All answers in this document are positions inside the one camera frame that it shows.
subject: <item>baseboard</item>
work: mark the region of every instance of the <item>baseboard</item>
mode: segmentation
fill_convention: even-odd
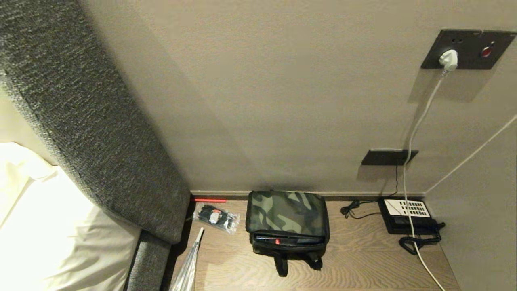
[[[250,191],[204,191],[194,190],[191,191],[195,197],[217,197],[226,200],[246,200]],[[379,197],[387,196],[389,194],[380,194],[379,192],[359,192],[359,191],[311,191],[325,197],[327,201],[374,201]],[[421,199],[424,196],[423,192],[407,192],[408,197]],[[403,197],[403,193],[398,193],[394,197]]]

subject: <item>red object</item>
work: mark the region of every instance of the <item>red object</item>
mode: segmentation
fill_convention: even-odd
[[[214,199],[214,198],[192,198],[192,202],[209,202],[209,203],[226,203],[226,199]]]
[[[486,47],[484,48],[482,51],[481,51],[481,57],[487,57],[490,55],[490,53],[492,52],[492,49],[489,48],[489,47]]]

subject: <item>white plug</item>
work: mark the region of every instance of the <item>white plug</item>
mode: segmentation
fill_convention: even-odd
[[[440,56],[440,64],[447,72],[452,72],[458,67],[458,52],[456,50],[448,50]]]

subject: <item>red button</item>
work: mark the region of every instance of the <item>red button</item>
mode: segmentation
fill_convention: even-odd
[[[486,47],[484,48],[482,51],[481,51],[481,57],[487,57],[490,55],[490,53],[492,53],[492,49],[489,48],[489,47]]]

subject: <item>white power cord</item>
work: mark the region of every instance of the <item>white power cord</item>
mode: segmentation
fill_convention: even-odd
[[[406,192],[406,165],[409,162],[409,160],[411,159],[411,148],[412,148],[412,144],[413,144],[413,138],[415,137],[415,134],[416,134],[418,128],[420,127],[420,124],[422,123],[422,121],[424,120],[425,116],[427,115],[427,112],[429,111],[429,108],[431,107],[431,103],[433,102],[434,95],[436,95],[436,92],[438,91],[438,89],[442,85],[443,80],[447,77],[447,75],[450,72],[454,71],[457,68],[457,66],[458,66],[458,53],[455,50],[448,50],[448,51],[446,51],[446,52],[444,52],[442,54],[442,56],[440,57],[439,61],[440,61],[440,64],[444,66],[444,70],[442,71],[442,76],[440,77],[440,80],[438,81],[438,83],[436,84],[433,92],[431,93],[431,96],[429,96],[429,100],[427,101],[427,104],[425,105],[424,111],[422,112],[422,115],[420,116],[420,118],[418,119],[417,123],[415,124],[415,127],[413,127],[413,131],[411,131],[411,135],[409,136],[409,143],[408,143],[408,149],[407,149],[407,158],[406,158],[406,161],[404,162],[404,166],[402,167],[404,199],[406,201],[406,205],[409,205],[409,202],[407,201],[407,192]],[[414,238],[415,237],[415,228],[413,227],[413,220],[411,219],[411,214],[409,213],[409,211],[407,212],[407,217],[409,218],[409,224],[411,226],[411,236],[413,236],[413,238]],[[420,251],[418,250],[417,243],[414,242],[413,244],[414,244],[415,250],[416,250],[416,252],[418,254],[418,258],[422,262],[422,265],[424,266],[424,268],[427,271],[427,273],[429,273],[431,278],[433,278],[434,282],[436,282],[436,284],[440,287],[440,289],[442,291],[445,291],[445,289],[442,287],[440,282],[436,279],[436,277],[433,275],[433,273],[431,273],[431,271],[429,270],[429,268],[427,267],[427,265],[423,261],[423,258],[420,255]]]

